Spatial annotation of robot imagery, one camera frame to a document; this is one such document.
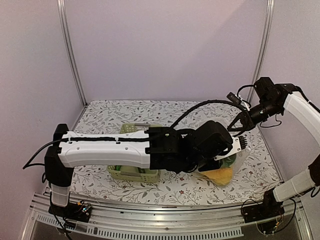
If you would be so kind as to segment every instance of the white wall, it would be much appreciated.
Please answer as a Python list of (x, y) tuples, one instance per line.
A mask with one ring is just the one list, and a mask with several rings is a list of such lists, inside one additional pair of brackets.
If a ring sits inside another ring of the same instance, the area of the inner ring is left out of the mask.
[(65, 5), (89, 101), (207, 100), (251, 82), (267, 0)]
[(58, 123), (72, 126), (81, 104), (56, 1), (0, 1), (0, 32), (0, 239), (16, 240), (44, 187), (42, 166), (22, 167)]
[[(320, 2), (277, 0), (261, 76), (275, 83), (293, 83), (320, 106)], [(311, 135), (289, 113), (279, 127), (263, 129), (263, 135), (285, 178), (306, 169), (320, 154)], [(303, 197), (315, 239), (320, 239), (320, 194)]]

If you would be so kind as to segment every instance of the transparent plastic bag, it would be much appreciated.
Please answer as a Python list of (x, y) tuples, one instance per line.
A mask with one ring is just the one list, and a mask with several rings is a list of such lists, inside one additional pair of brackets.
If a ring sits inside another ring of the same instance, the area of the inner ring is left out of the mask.
[[(211, 120), (221, 123), (225, 128), (227, 128), (229, 125), (228, 121), (222, 117), (215, 117)], [(244, 163), (249, 154), (250, 149), (247, 146), (242, 151), (222, 159), (222, 165), (219, 169), (202, 171), (199, 173), (207, 176), (217, 186), (225, 187), (231, 182), (233, 176), (240, 170), (241, 165)]]

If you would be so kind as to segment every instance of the floral pattern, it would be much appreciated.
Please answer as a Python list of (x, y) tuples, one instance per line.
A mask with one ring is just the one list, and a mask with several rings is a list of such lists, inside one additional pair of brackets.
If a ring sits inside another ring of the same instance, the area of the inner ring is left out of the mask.
[[(106, 100), (92, 101), (75, 131), (83, 134), (116, 134), (124, 123), (170, 126), (192, 101)], [(202, 106), (185, 117), (176, 129), (197, 128), (200, 122), (220, 117), (231, 122), (238, 109), (223, 104)], [(273, 161), (257, 128), (243, 134), (251, 151), (225, 187), (216, 186), (197, 172), (160, 171), (157, 183), (113, 179), (106, 166), (76, 167), (71, 191), (96, 198), (155, 205), (218, 205), (260, 200), (280, 182)]]

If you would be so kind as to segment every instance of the plastic basket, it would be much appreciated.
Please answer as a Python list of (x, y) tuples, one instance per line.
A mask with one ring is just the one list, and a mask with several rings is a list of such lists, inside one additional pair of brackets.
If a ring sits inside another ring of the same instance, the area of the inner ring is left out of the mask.
[[(120, 133), (134, 133), (140, 130), (147, 130), (152, 127), (162, 127), (160, 124), (145, 124), (145, 123), (124, 123), (122, 124)], [(115, 165), (109, 165), (107, 167), (108, 172), (114, 179), (126, 180), (126, 181), (136, 181), (144, 183), (156, 183), (159, 179), (158, 170), (145, 169), (145, 173), (138, 172), (126, 172), (121, 170), (115, 170)]]

